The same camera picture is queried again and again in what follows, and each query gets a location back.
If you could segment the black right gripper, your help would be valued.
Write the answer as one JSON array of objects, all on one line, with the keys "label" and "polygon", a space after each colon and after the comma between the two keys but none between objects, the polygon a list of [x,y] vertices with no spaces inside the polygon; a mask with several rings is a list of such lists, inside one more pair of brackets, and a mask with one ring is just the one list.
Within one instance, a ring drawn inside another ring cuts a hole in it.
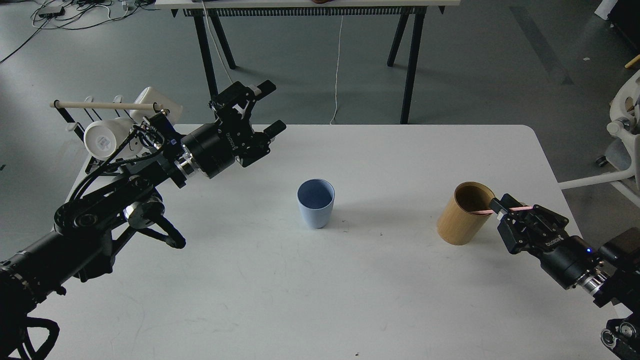
[{"label": "black right gripper", "polygon": [[498,214],[498,233],[511,255],[526,252],[538,259],[540,267],[562,289],[582,287],[588,293],[598,293],[608,280],[599,270],[601,258],[594,248],[578,235],[565,230],[569,219],[541,205],[532,210],[506,211],[512,207],[526,207],[506,193],[492,198],[490,210]]}]

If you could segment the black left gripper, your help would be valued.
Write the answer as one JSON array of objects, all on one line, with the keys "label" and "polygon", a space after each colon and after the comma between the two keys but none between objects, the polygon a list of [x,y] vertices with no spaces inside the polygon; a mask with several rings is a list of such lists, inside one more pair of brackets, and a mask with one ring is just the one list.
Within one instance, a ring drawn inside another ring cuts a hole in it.
[{"label": "black left gripper", "polygon": [[181,139],[182,159],[207,178],[214,178],[235,162],[248,167],[270,153],[270,144],[287,125],[277,120],[263,131],[250,123],[256,103],[277,87],[271,80],[258,85],[236,81],[209,102],[215,123],[207,123]]}]

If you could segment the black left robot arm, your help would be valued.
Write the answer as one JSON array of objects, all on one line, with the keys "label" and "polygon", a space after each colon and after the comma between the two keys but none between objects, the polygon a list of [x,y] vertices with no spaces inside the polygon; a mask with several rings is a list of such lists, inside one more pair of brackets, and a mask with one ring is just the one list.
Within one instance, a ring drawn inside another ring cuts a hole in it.
[{"label": "black left robot arm", "polygon": [[115,150],[56,210],[50,233],[1,262],[1,358],[18,352],[21,360],[45,359],[60,328],[30,312],[52,293],[64,296],[70,278],[85,282],[112,273],[115,257],[135,234],[184,248],[157,186],[172,180],[182,188],[195,172],[214,178],[234,162],[248,167],[269,154],[286,125],[278,120],[256,132],[250,116],[275,89],[270,80],[234,82],[210,101],[215,120],[189,134],[176,132],[161,104],[131,104],[131,110],[151,109],[151,116],[124,128]]}]

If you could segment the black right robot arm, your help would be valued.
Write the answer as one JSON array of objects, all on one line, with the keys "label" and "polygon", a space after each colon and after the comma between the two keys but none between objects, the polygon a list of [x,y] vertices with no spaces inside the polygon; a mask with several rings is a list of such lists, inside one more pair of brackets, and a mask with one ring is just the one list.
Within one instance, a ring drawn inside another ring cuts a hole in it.
[{"label": "black right robot arm", "polygon": [[583,288],[600,308],[623,305],[626,317],[610,319],[599,337],[604,347],[621,360],[640,357],[640,250],[639,229],[628,230],[599,248],[587,244],[565,228],[569,219],[540,205],[517,210],[519,202],[504,194],[490,200],[500,216],[497,230],[508,253],[526,252],[563,289]]}]

